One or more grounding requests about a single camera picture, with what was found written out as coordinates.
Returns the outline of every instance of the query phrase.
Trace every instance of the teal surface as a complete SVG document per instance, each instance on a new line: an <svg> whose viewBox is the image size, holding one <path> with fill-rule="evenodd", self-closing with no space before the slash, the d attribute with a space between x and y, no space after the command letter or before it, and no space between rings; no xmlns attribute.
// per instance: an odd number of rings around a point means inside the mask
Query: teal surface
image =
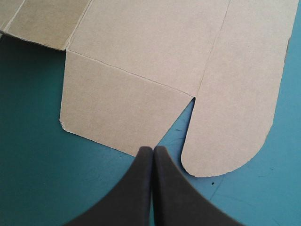
<svg viewBox="0 0 301 226"><path fill-rule="evenodd" d="M59 124L65 53L0 41L0 225L61 225L120 180L133 157L67 133ZM193 102L160 142L181 167ZM186 178L248 226L301 226L301 12L298 10L273 127L246 165Z"/></svg>

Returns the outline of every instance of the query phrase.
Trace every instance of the crease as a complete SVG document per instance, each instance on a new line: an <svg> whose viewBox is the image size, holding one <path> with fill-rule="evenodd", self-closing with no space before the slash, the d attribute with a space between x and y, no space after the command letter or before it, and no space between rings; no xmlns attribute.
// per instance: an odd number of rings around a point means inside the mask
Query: crease
<svg viewBox="0 0 301 226"><path fill-rule="evenodd" d="M13 17L9 20L8 24L5 26L5 28L3 29L4 32L7 32L9 30L9 28L11 27L11 24L13 23L15 17L17 16L17 14L19 13L20 9L22 8L23 4L25 3L26 0L23 0L22 3L20 4L20 6L18 7L17 11L15 12L15 14L13 15Z"/></svg>
<svg viewBox="0 0 301 226"><path fill-rule="evenodd" d="M101 63L101 64L104 64L104 65L107 65L107 66L110 66L110 67L113 67L113 68L116 68L116 69L122 70L122 71L124 71L124 72L126 72L126 73L128 73L128 74L131 74L131 75L133 75L133 76L136 76L136 77L139 77L139 78L141 78L141 79L144 79L144 80L147 80L147 81L150 81L150 82L156 83L156 84L158 84L158 85L161 85L161 86L163 86L163 87L165 87L165 88L172 89L173 91L177 91L177 92L180 92L180 93L186 94L186 95L188 95L188 96L190 96L190 97L194 97L192 94L186 93L186 92L184 92L184 91L181 91L181 90L179 90L179 89L175 89L175 88L173 88L173 87L171 87L171 86L168 86L168 85L162 84L162 83L160 83L160 82L157 82L157 81L154 81L154 80L152 80L152 79L145 78L145 77L143 77L143 76L141 76L141 75L138 75L138 74L135 74L135 73L129 72L129 71L127 71L127 70L124 70L124 69L122 69L122 68L120 68L120 67L116 67L116 66L110 65L110 64L108 64L108 63L106 63L106 62L103 62L103 61L101 61L101 60L96 60L96 59L93 59L93 58L91 58L91 57L85 56L85 55L83 55L83 54L81 54L81 53L78 53L78 52L75 52L75 51L73 51L73 50L68 50L68 51L69 51L69 52L71 52L71 53L74 53L74 54L78 54L78 55L80 55L80 56L82 56L82 57L85 57L85 58L87 58L87 59L90 59L90 60L96 61L96 62L98 62L98 63Z"/></svg>
<svg viewBox="0 0 301 226"><path fill-rule="evenodd" d="M206 60L206 63L205 63L205 68L204 68L203 74L202 74L201 79L200 79L200 82L199 82L199 84L198 84L198 91L197 91L197 95L196 95L196 96L198 96L199 90L200 90L200 88L201 88L202 81L203 81L203 78L204 78L204 76L205 76L205 73L206 73L206 70L207 70L207 67L208 67L209 60L210 60L210 57L211 57L211 55L212 55L213 49L214 49L214 47L215 47L216 40L217 40L219 34L221 33L222 27L223 27L223 25L224 25L224 23L225 23L225 19L226 19L227 13L228 13L228 9L229 9L230 3L231 3L231 0L229 0L229 2L228 2L227 8L226 8L226 12L225 12L224 18L223 18L223 20L222 20L221 27L220 27L219 31L217 32L217 34L216 34L216 36L215 36L215 38L214 38L212 47L211 47L210 52L209 52L209 56L208 56L208 58L207 58L207 60Z"/></svg>
<svg viewBox="0 0 301 226"><path fill-rule="evenodd" d="M66 40L65 42L65 45L64 45L64 48L67 49L69 48L69 46L71 45L72 43L72 40L73 40L73 35L74 33L76 32L76 30L78 29L78 27L81 25L81 22L82 20L84 19L84 17L86 16L88 10L90 9L92 3L93 3L94 0L90 0L89 3L86 5L85 7L85 10L83 11L83 13L80 15L80 18L77 22L77 24L75 25L73 31L71 32L71 34L69 35L68 39Z"/></svg>

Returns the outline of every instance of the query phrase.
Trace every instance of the blue table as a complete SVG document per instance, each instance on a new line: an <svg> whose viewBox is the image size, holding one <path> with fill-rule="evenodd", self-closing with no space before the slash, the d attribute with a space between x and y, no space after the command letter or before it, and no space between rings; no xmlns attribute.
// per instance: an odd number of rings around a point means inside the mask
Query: blue table
<svg viewBox="0 0 301 226"><path fill-rule="evenodd" d="M0 42L0 225L61 225L104 197L133 157L59 124L65 53L10 37ZM181 167L193 102L160 141ZM222 176L186 178L249 226L301 226L301 10L273 127L259 153Z"/></svg>

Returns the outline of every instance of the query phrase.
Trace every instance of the cardboard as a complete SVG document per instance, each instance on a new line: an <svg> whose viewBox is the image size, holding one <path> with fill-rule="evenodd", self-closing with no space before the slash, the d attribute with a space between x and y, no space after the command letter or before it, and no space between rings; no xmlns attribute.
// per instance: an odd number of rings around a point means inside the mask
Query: cardboard
<svg viewBox="0 0 301 226"><path fill-rule="evenodd" d="M4 31L24 0L0 0L0 30Z"/></svg>
<svg viewBox="0 0 301 226"><path fill-rule="evenodd" d="M196 177L244 165L273 123L298 1L231 1L196 97L182 153Z"/></svg>
<svg viewBox="0 0 301 226"><path fill-rule="evenodd" d="M3 32L67 49L65 130L135 155L196 97L190 174L232 171L264 143L297 0L1 1Z"/></svg>
<svg viewBox="0 0 301 226"><path fill-rule="evenodd" d="M25 0L4 32L64 50L89 3L90 0Z"/></svg>
<svg viewBox="0 0 301 226"><path fill-rule="evenodd" d="M142 144L158 143L190 100L177 90L67 52L60 116L66 131L136 155Z"/></svg>

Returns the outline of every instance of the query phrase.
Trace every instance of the cardboard flap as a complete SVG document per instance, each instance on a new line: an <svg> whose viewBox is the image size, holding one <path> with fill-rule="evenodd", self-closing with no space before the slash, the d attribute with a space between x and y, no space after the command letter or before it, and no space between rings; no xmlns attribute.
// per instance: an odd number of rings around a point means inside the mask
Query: cardboard flap
<svg viewBox="0 0 301 226"><path fill-rule="evenodd" d="M273 123L297 0L231 1L198 96L182 153L196 177L244 165Z"/></svg>
<svg viewBox="0 0 301 226"><path fill-rule="evenodd" d="M4 32L27 41L64 50L90 1L25 0L19 10L15 10L16 14ZM10 1L4 5L4 10L7 8L12 8Z"/></svg>
<svg viewBox="0 0 301 226"><path fill-rule="evenodd" d="M136 155L157 145L191 99L67 51L60 121L71 133Z"/></svg>

